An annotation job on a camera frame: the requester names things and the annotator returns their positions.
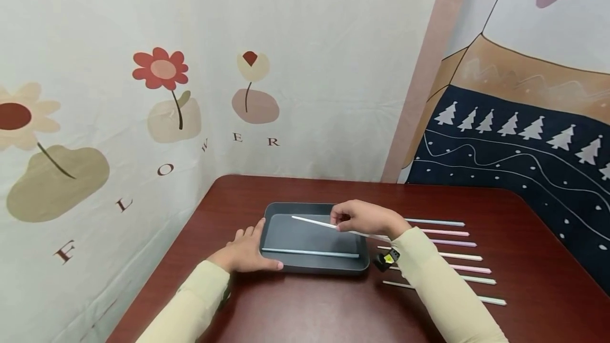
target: left hand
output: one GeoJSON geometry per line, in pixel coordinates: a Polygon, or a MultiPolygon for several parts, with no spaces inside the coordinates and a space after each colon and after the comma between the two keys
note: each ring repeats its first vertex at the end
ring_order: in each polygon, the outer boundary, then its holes
{"type": "Polygon", "coordinates": [[[208,258],[209,262],[230,273],[255,272],[257,270],[282,270],[284,264],[275,259],[264,258],[258,247],[261,245],[261,233],[265,218],[260,219],[256,227],[240,229],[235,239],[208,258]]]}

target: beige sleeve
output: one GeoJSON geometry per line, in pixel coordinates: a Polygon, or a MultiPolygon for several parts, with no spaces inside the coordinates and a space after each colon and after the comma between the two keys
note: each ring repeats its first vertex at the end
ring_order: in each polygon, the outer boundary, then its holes
{"type": "Polygon", "coordinates": [[[416,288],[447,343],[508,342],[470,286],[438,254],[419,228],[392,242],[402,276],[416,288]]]}
{"type": "Polygon", "coordinates": [[[193,343],[209,326],[229,274],[205,260],[197,265],[137,343],[193,343]]]}

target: green leaf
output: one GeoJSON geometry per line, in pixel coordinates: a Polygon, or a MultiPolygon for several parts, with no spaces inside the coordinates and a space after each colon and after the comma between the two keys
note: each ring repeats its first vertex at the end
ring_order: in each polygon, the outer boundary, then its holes
{"type": "Polygon", "coordinates": [[[190,99],[190,91],[184,91],[180,98],[178,98],[178,106],[184,107],[190,99]]]}

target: hand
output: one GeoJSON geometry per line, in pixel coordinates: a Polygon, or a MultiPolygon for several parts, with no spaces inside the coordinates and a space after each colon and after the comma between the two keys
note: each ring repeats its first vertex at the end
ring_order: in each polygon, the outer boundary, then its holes
{"type": "Polygon", "coordinates": [[[258,246],[261,245],[261,233],[265,219],[260,219],[256,227],[248,227],[244,231],[240,229],[235,234],[235,239],[218,250],[208,258],[209,262],[230,273],[255,272],[257,270],[282,270],[284,264],[275,259],[261,256],[258,246]]]}
{"type": "Polygon", "coordinates": [[[330,223],[341,232],[356,231],[382,234],[391,240],[400,237],[411,226],[401,215],[375,204],[350,200],[336,204],[330,212],[330,223]]]}

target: white tree pattern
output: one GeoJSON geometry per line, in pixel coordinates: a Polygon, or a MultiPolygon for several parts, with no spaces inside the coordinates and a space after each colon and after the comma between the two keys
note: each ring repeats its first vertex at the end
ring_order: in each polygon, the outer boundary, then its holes
{"type": "Polygon", "coordinates": [[[527,141],[529,138],[533,139],[542,139],[540,134],[542,133],[542,120],[544,119],[544,115],[541,115],[540,118],[532,122],[530,126],[527,126],[523,129],[522,132],[519,133],[527,141]]]}
{"type": "Polygon", "coordinates": [[[595,157],[597,156],[597,150],[602,146],[602,136],[599,135],[595,141],[591,142],[589,146],[582,147],[579,153],[574,155],[578,156],[580,160],[578,163],[589,163],[595,165],[595,157]]]}
{"type": "Polygon", "coordinates": [[[561,147],[565,151],[570,151],[568,145],[571,143],[571,137],[574,135],[574,127],[576,127],[576,125],[570,125],[569,128],[555,135],[553,139],[547,141],[547,143],[552,145],[555,150],[561,147]]]}
{"type": "Polygon", "coordinates": [[[606,167],[600,169],[599,172],[603,174],[602,180],[606,180],[610,178],[610,163],[606,164],[606,167]]]}
{"type": "Polygon", "coordinates": [[[493,109],[489,112],[489,114],[487,114],[483,122],[481,122],[481,124],[475,130],[479,130],[479,134],[483,134],[483,131],[492,131],[492,119],[494,119],[493,109]]]}
{"type": "Polygon", "coordinates": [[[515,132],[515,128],[517,128],[517,114],[519,114],[519,112],[515,111],[515,114],[513,115],[513,117],[510,117],[508,122],[506,122],[504,124],[504,126],[502,126],[502,128],[500,130],[498,130],[498,133],[502,134],[502,136],[506,136],[506,134],[510,134],[510,135],[517,134],[515,132]]]}
{"type": "Polygon", "coordinates": [[[443,125],[445,123],[447,125],[453,125],[453,118],[455,117],[456,112],[456,103],[458,102],[454,101],[449,107],[441,111],[434,121],[438,121],[439,125],[443,125]]]}
{"type": "Polygon", "coordinates": [[[472,123],[474,122],[474,116],[477,115],[477,109],[479,107],[475,106],[474,110],[471,111],[471,113],[468,115],[468,117],[466,117],[466,119],[464,119],[464,121],[462,121],[462,124],[459,125],[457,128],[461,128],[462,132],[464,132],[464,130],[468,129],[468,130],[472,130],[472,123]]]}

